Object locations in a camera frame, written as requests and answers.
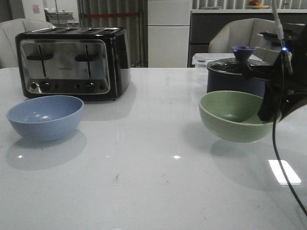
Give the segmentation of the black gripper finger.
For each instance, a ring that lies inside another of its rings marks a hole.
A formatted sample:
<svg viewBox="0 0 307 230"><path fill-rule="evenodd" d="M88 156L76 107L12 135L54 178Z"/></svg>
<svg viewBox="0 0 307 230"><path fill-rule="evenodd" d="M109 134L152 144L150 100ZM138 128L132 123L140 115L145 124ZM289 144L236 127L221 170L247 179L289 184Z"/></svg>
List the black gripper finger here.
<svg viewBox="0 0 307 230"><path fill-rule="evenodd" d="M280 111L280 99L283 95L282 87L279 83L265 83L265 92L258 117L261 121L272 122L277 116L277 121L282 119Z"/></svg>
<svg viewBox="0 0 307 230"><path fill-rule="evenodd" d="M250 66L244 65L242 69L242 76L246 79L256 79L260 81L271 82L276 76L272 66Z"/></svg>

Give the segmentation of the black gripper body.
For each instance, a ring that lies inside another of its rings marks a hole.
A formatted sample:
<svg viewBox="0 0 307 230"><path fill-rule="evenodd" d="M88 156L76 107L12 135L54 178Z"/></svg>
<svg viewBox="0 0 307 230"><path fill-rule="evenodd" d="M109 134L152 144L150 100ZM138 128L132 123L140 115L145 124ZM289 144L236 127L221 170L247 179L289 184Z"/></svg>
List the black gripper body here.
<svg viewBox="0 0 307 230"><path fill-rule="evenodd" d="M282 118L307 104L307 26L294 38L283 42L280 68L273 66L275 80L283 90L280 99Z"/></svg>

